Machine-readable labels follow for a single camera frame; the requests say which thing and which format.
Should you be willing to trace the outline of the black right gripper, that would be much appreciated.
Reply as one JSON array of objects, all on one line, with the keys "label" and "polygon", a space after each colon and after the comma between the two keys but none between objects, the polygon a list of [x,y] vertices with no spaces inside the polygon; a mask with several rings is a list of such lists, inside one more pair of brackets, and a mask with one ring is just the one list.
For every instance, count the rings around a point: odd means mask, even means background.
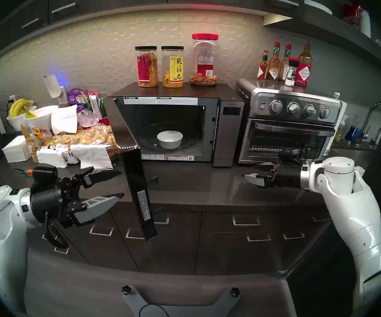
[{"label": "black right gripper", "polygon": [[260,173],[243,175],[244,179],[260,188],[278,187],[301,189],[302,166],[293,163],[262,163],[255,166]]}]

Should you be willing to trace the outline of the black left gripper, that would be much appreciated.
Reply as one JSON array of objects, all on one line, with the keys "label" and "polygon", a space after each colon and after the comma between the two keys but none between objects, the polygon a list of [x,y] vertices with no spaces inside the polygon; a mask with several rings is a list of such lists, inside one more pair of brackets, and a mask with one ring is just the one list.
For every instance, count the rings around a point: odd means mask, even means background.
[{"label": "black left gripper", "polygon": [[[125,196],[116,193],[113,196],[96,196],[85,201],[79,201],[79,189],[92,187],[97,183],[113,179],[123,172],[109,168],[87,167],[75,173],[70,181],[56,181],[42,184],[34,181],[30,189],[31,212],[40,223],[45,223],[45,213],[64,228],[92,224],[95,219],[107,211]],[[67,208],[70,203],[70,218]]]}]

